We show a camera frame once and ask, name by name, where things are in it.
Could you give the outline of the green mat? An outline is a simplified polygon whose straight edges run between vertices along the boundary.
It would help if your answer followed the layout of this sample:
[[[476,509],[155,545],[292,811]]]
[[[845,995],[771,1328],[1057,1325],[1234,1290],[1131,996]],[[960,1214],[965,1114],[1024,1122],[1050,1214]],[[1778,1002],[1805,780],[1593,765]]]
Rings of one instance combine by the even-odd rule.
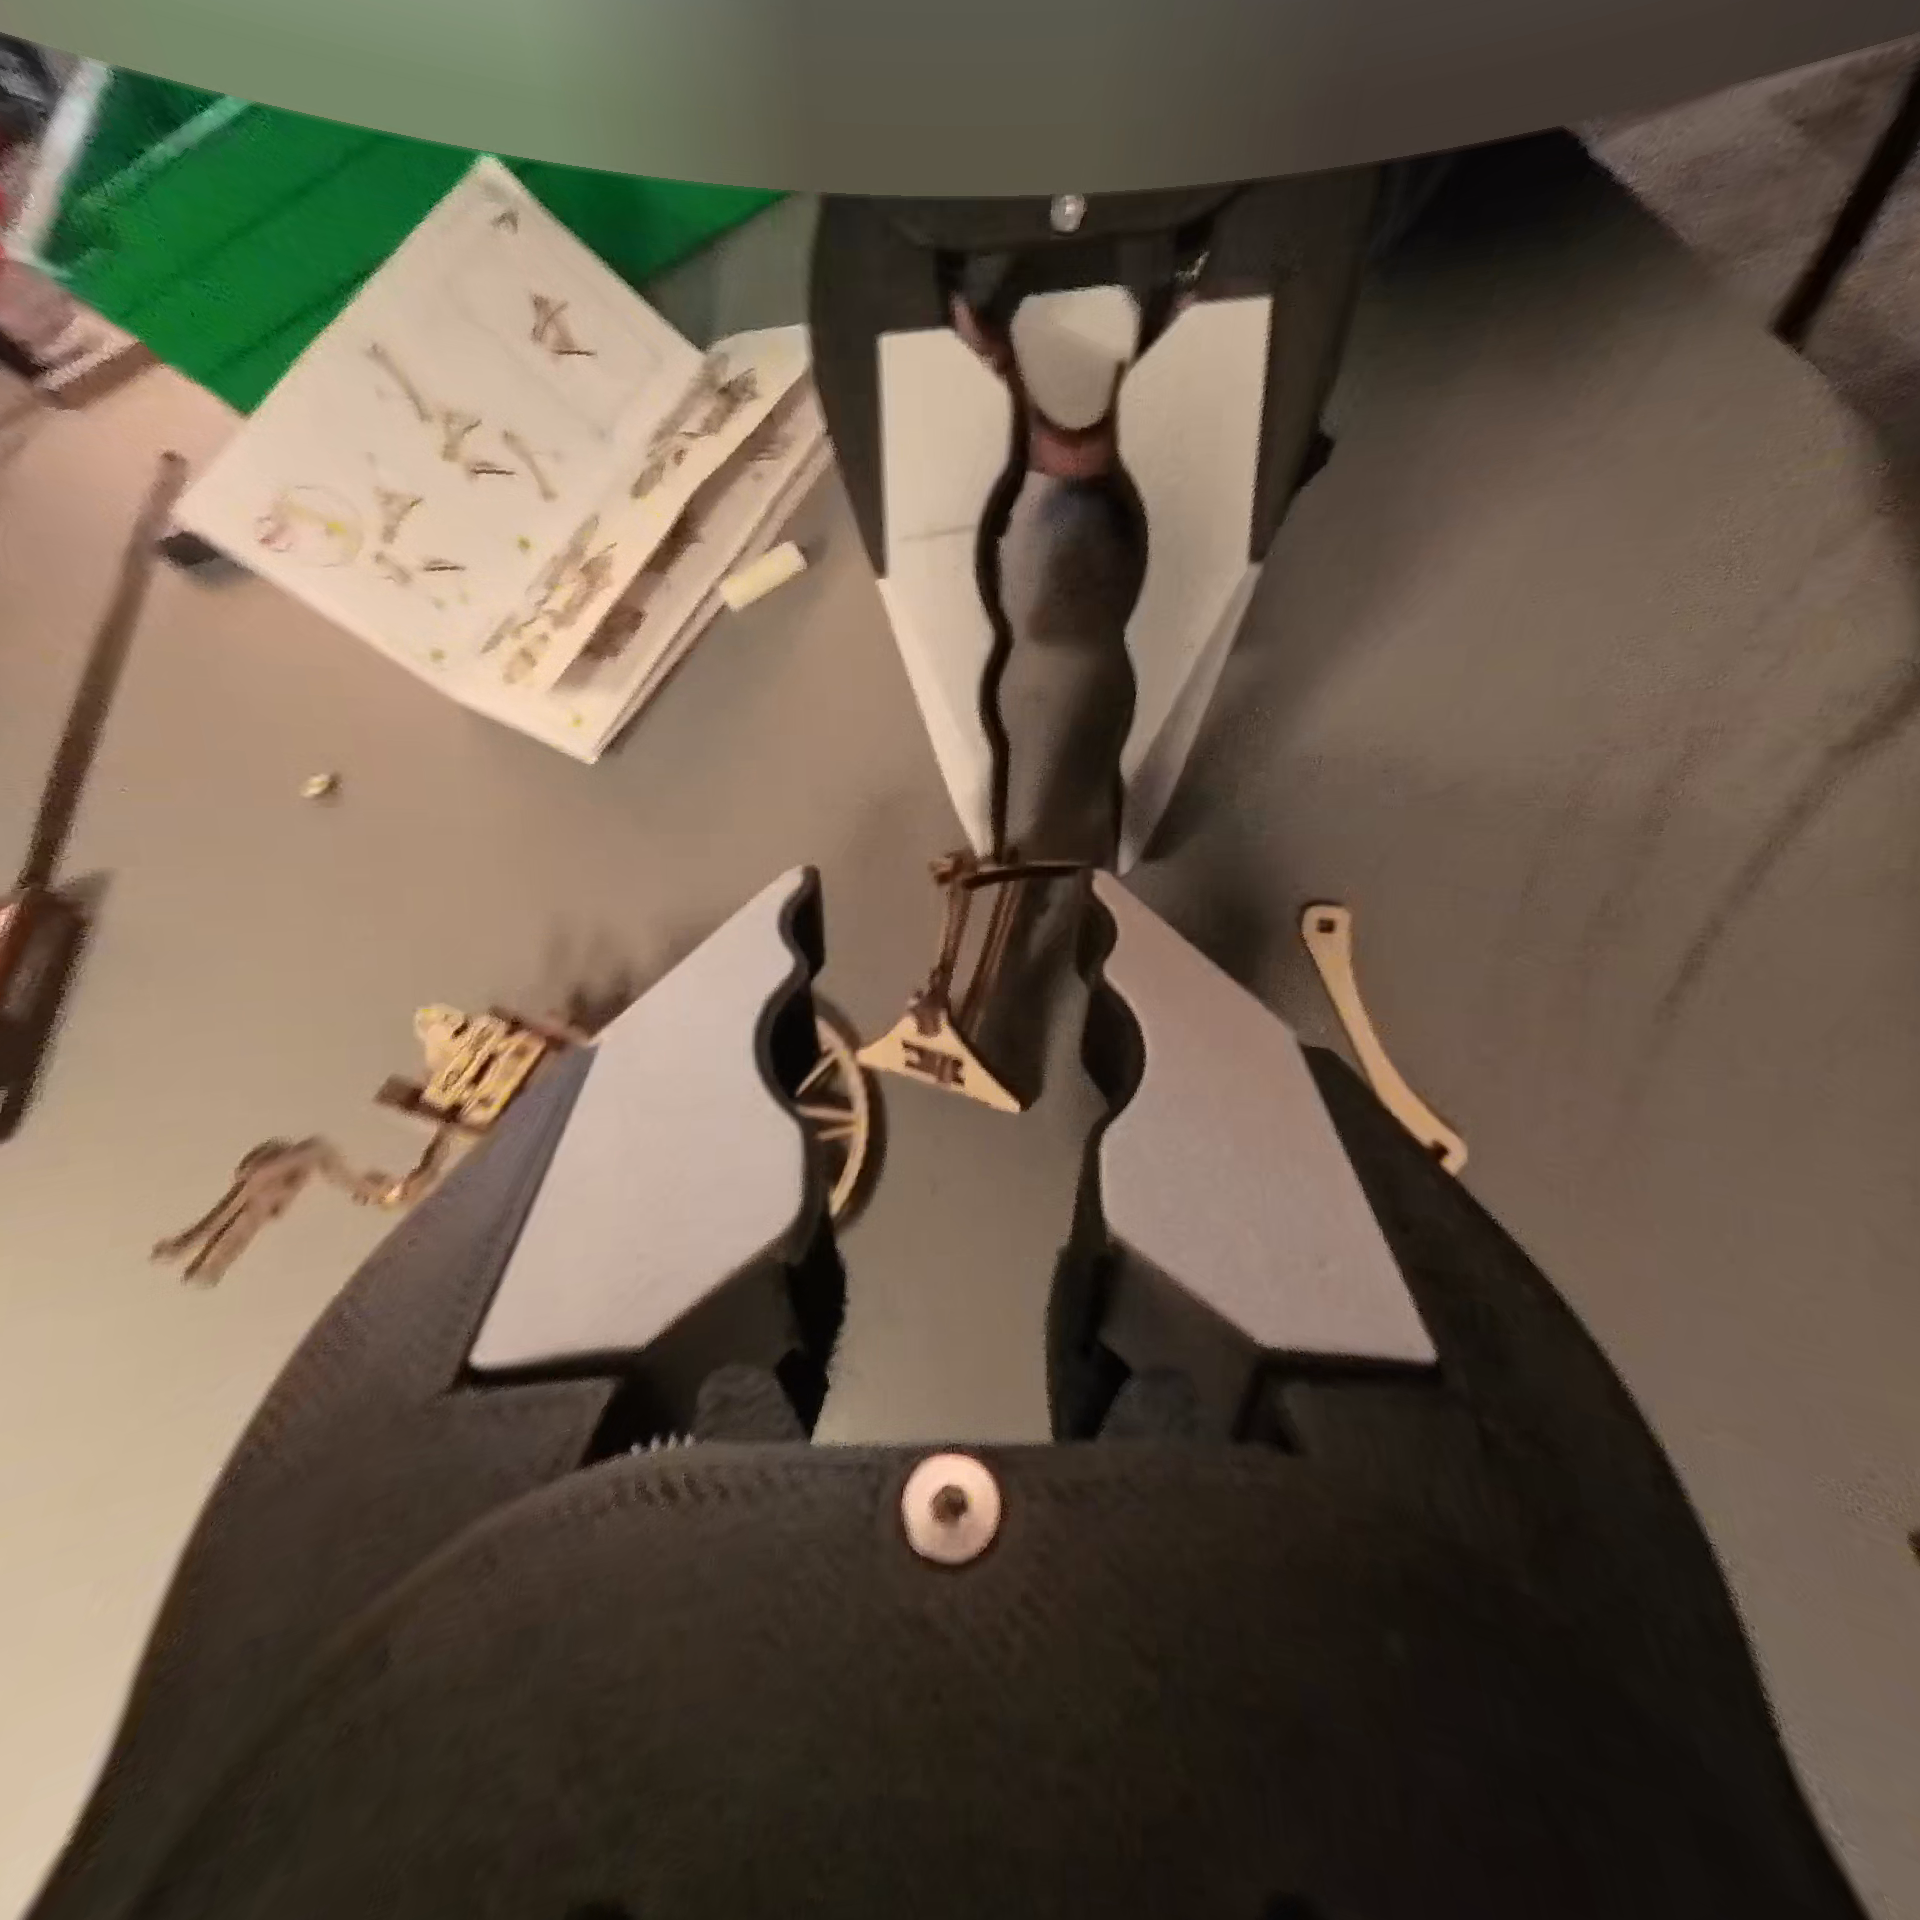
[[[120,66],[67,94],[79,147],[29,264],[237,413],[479,163]]]

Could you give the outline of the wooden bicycle model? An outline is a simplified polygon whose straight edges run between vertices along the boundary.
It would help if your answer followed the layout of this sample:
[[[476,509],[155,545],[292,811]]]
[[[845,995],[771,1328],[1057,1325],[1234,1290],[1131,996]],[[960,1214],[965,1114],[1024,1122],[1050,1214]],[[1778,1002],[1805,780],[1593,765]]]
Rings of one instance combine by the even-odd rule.
[[[259,1144],[237,1162],[210,1209],[160,1238],[152,1259],[173,1264],[184,1284],[217,1288],[257,1237],[312,1186],[333,1189],[375,1214],[401,1214],[441,1186],[472,1145],[493,1134],[538,1069],[593,1045],[580,1026],[501,1009],[472,1014],[427,1004],[417,1010],[413,1029],[424,1072],[417,1078],[392,1077],[375,1092],[379,1108],[426,1128],[424,1152],[409,1168],[359,1168],[322,1136]],[[852,1029],[826,1002],[815,1004],[815,1033],[816,1060],[793,1102],[823,1155],[831,1217],[848,1222],[874,1186],[880,1108],[858,1060]]]

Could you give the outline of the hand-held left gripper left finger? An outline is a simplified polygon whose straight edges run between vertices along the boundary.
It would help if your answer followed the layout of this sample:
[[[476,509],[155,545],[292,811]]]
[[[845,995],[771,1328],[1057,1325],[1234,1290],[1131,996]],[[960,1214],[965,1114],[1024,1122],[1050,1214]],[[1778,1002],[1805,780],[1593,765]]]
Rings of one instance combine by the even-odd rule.
[[[479,1325],[476,1374],[826,1376],[842,1259],[797,1110],[823,960],[820,876],[795,866],[612,1019]]]

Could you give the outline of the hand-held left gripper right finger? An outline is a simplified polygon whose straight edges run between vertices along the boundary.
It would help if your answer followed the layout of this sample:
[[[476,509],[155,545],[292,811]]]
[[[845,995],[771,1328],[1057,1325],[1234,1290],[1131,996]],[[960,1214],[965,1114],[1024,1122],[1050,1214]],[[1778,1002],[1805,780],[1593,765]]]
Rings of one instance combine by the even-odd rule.
[[[1291,1026],[1111,874],[1091,877],[1084,955],[1103,1108],[1058,1264],[1058,1364],[1432,1369]]]

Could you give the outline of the dark brown stick tool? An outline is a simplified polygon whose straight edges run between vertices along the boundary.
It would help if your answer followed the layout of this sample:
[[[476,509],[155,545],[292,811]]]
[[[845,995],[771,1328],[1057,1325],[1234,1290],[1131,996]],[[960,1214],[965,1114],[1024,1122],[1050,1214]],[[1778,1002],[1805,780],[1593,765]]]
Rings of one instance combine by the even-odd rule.
[[[3,913],[3,1139],[11,1141],[36,1096],[67,993],[89,937],[89,898],[59,880],[64,850],[103,746],[138,622],[147,609],[160,541],[185,488],[188,462],[164,451],[135,515],[112,595],[92,636],[33,835]]]

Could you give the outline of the curved wooden strip part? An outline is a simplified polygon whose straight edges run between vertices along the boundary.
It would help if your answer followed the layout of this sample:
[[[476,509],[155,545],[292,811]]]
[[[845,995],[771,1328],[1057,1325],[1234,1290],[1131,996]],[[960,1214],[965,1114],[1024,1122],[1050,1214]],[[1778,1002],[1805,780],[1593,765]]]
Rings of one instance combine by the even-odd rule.
[[[1300,937],[1368,1088],[1426,1157],[1459,1179],[1471,1163],[1468,1144],[1394,1065],[1360,993],[1353,913],[1345,904],[1309,904]]]

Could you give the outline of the person's right hand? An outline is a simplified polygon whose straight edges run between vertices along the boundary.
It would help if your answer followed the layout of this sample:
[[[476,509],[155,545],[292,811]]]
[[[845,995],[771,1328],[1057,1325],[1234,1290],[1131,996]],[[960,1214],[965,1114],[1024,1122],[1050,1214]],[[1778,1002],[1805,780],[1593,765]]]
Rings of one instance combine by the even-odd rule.
[[[1115,477],[1120,474],[1117,408],[1108,408],[1097,421],[1068,425],[1039,404],[1027,404],[1024,472],[1069,488]]]

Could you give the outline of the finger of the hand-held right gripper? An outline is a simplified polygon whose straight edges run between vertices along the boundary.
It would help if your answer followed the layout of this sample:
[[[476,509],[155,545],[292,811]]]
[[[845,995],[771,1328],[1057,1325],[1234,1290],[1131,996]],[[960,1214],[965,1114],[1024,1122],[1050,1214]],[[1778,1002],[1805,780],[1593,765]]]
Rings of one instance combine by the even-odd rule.
[[[1120,384],[1117,453],[1146,532],[1125,630],[1136,707],[1120,753],[1120,874],[1162,826],[1263,577],[1251,541],[1271,309],[1267,294],[1191,304]]]
[[[932,760],[973,852],[994,842],[986,686],[996,642],[981,538],[1016,453],[1001,373],[952,325],[879,339],[879,590]]]

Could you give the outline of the small wooden part assembly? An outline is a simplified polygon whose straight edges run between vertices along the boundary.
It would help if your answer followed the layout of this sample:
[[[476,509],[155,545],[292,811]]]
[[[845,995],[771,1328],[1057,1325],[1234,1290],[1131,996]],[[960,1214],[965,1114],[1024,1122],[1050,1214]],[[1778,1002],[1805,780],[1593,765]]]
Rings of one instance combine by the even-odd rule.
[[[1028,896],[1091,872],[1082,857],[981,856],[959,848],[928,864],[941,898],[941,931],[927,978],[901,1018],[858,1050],[856,1060],[920,1088],[1023,1116],[1016,1092],[978,1050],[1005,978]]]

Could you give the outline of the paper instruction booklet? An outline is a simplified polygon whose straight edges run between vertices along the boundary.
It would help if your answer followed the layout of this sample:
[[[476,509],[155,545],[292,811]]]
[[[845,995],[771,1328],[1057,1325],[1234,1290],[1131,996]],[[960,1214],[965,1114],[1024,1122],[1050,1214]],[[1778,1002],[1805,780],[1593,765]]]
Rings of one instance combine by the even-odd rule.
[[[173,529],[595,763],[827,465],[803,328],[691,344],[481,158],[185,488]]]

